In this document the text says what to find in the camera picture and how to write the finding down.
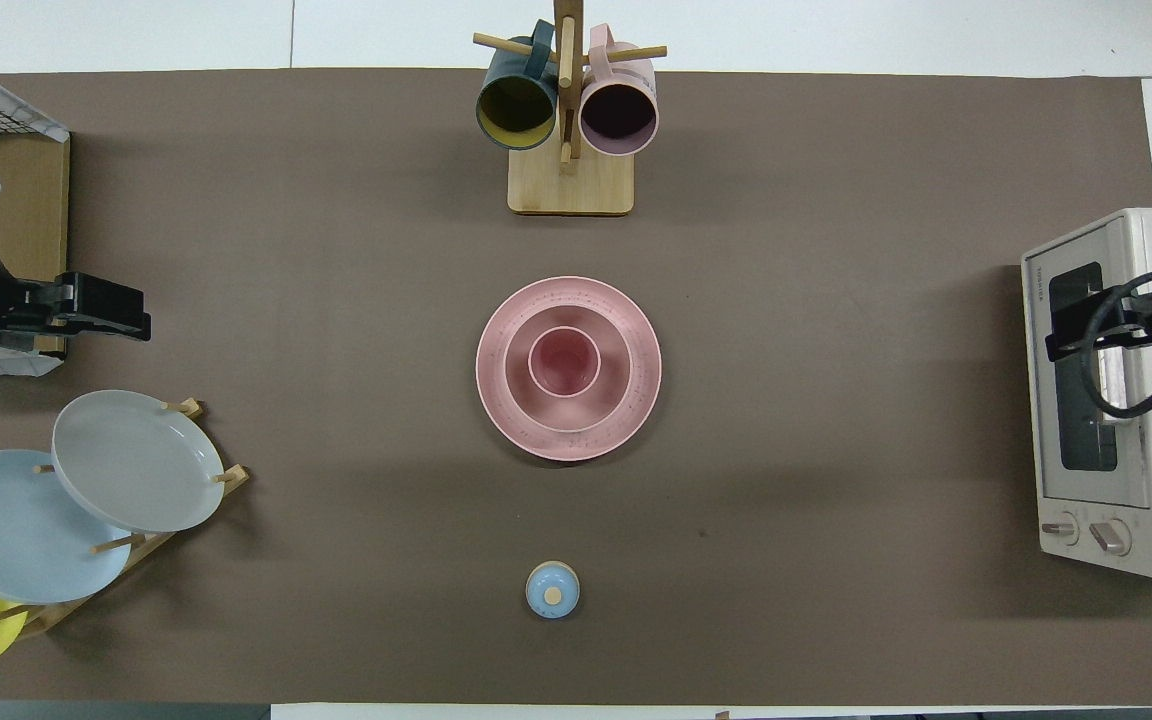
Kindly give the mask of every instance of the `pink bowl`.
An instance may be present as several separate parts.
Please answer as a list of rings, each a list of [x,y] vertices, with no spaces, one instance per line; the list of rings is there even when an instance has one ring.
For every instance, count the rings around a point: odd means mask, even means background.
[[[545,393],[526,371],[532,343],[559,324],[588,333],[602,359],[598,378],[573,397]],[[621,343],[626,354],[617,356]],[[589,278],[548,278],[514,293],[488,319],[475,379],[509,441],[548,460],[590,460],[623,445],[649,418],[660,391],[660,346],[624,293]]]
[[[530,348],[550,328],[573,327],[586,334],[599,354],[598,377],[579,395],[556,397],[532,381],[529,372]],[[526,318],[506,347],[506,359],[500,372],[509,396],[528,418],[545,429],[558,432],[579,432],[592,429],[612,415],[626,400],[634,373],[630,347],[611,320],[589,306],[547,306]]]

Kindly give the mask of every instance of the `pink cup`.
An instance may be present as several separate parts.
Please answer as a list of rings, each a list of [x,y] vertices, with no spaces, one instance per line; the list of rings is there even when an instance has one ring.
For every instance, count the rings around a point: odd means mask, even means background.
[[[579,135],[607,156],[631,156],[655,137],[655,70],[652,60],[609,63],[607,54],[636,50],[613,41],[607,23],[590,29],[589,69],[579,97]]]
[[[585,331],[559,325],[540,333],[526,355],[526,371],[536,387],[554,397],[576,397],[593,386],[602,367],[598,346]]]

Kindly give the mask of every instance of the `brown tablecloth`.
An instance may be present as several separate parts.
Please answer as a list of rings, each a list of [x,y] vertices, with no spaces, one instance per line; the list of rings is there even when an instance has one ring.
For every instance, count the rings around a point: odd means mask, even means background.
[[[69,123],[70,265],[154,340],[0,378],[204,397],[253,479],[46,637],[0,698],[1152,703],[1152,579],[1036,537],[1020,252],[1152,205],[1134,79],[662,74],[622,219],[520,218],[473,70],[1,78]],[[664,350],[576,467],[473,387],[509,293],[582,274]],[[561,559],[575,616],[522,583]]]

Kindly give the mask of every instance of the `wooden peg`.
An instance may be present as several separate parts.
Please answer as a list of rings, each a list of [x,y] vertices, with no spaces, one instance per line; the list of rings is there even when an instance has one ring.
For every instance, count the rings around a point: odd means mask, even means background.
[[[562,146],[558,150],[558,169],[562,173],[575,169],[571,160],[579,160],[581,141],[579,131],[576,131],[576,109],[579,108],[581,90],[585,86],[585,65],[589,65],[589,55],[585,55],[585,0],[554,0],[554,26],[567,29],[571,26],[571,36],[567,32],[559,36],[562,43],[559,51],[571,54],[571,85],[558,89],[558,139],[571,143],[571,158],[563,161],[567,153]]]
[[[136,544],[138,541],[143,541],[143,539],[145,539],[145,536],[142,536],[142,533],[131,533],[126,538],[118,538],[113,539],[113,541],[103,541],[100,544],[93,544],[92,555],[100,555],[100,553],[105,552],[106,550],[123,547],[124,544]]]
[[[531,46],[524,45],[522,41],[506,40],[503,37],[495,37],[493,35],[486,35],[482,32],[473,33],[473,44],[482,45],[484,47],[494,47],[494,50],[506,50],[508,53],[515,53],[517,55],[531,55]],[[559,68],[562,67],[562,47],[559,46],[559,53],[550,53],[550,62],[559,63]],[[652,45],[649,47],[635,47],[635,50],[613,50],[607,54],[608,63],[622,63],[626,60],[652,60],[654,58],[667,58],[669,55],[668,45]],[[581,67],[589,65],[589,54],[582,54],[579,56]],[[559,76],[558,84],[561,88],[570,88],[563,85],[562,77]]]
[[[8,617],[20,615],[22,614],[22,612],[39,611],[40,608],[41,608],[40,605],[18,605],[15,607],[8,607],[8,609],[0,612],[0,620],[6,620]]]
[[[558,86],[573,85],[573,47],[576,45],[576,18],[563,17],[562,38],[558,41]]]
[[[234,483],[234,482],[243,483],[243,482],[247,482],[248,479],[251,479],[251,475],[247,472],[247,468],[243,468],[242,465],[234,465],[234,467],[229,468],[228,470],[225,470],[223,473],[215,475],[215,477],[212,477],[211,482],[213,482],[213,483]]]
[[[202,415],[202,403],[195,400],[195,397],[184,397],[182,402],[161,402],[160,406],[164,410],[177,411],[177,414],[182,414],[191,420]]]

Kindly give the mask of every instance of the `wooden base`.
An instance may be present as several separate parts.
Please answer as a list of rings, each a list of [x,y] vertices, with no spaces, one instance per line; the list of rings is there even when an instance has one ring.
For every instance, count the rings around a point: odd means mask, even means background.
[[[175,406],[175,404],[166,404],[166,406]],[[200,404],[198,404],[197,401],[194,401],[191,403],[191,407],[187,407],[184,410],[196,410],[192,414],[185,411],[185,415],[188,416],[189,419],[197,419],[198,416],[204,414],[204,409],[202,409]],[[247,468],[244,468],[243,465],[234,465],[229,470],[225,470],[225,475],[220,475],[220,477],[223,478],[223,484],[225,484],[222,497],[229,497],[229,493],[236,491],[236,488],[238,487],[242,487],[243,483],[247,483],[247,480],[251,478],[251,475],[247,471]],[[157,548],[161,547],[164,543],[172,539],[175,535],[176,533],[154,533],[146,536],[132,535],[131,538],[124,538],[122,539],[122,541],[105,543],[106,546],[111,547],[120,546],[120,544],[131,544],[132,546],[132,553],[131,555],[128,556],[127,564],[123,564],[123,570],[120,571],[120,574],[118,575],[119,578],[122,578],[123,575],[128,574],[128,571],[131,570],[141,560],[145,560],[151,552],[154,552]],[[12,614],[17,614],[17,612],[28,612],[29,614],[28,621],[24,624],[24,628],[20,630],[20,636],[17,638],[17,639],[24,639],[33,637],[33,635],[46,632],[52,626],[54,626],[55,623],[60,623],[61,620],[68,617],[70,612],[77,611],[78,607],[83,605],[83,602],[91,600],[92,597],[96,596],[92,594],[88,597],[82,597],[78,598],[78,600],[71,600],[69,602],[54,602],[54,605],[24,606],[26,607],[26,611],[14,609],[13,612],[5,612],[3,614],[0,615],[8,616]]]
[[[624,215],[634,209],[634,156],[586,147],[561,162],[558,129],[539,147],[509,151],[509,209],[521,215]]]

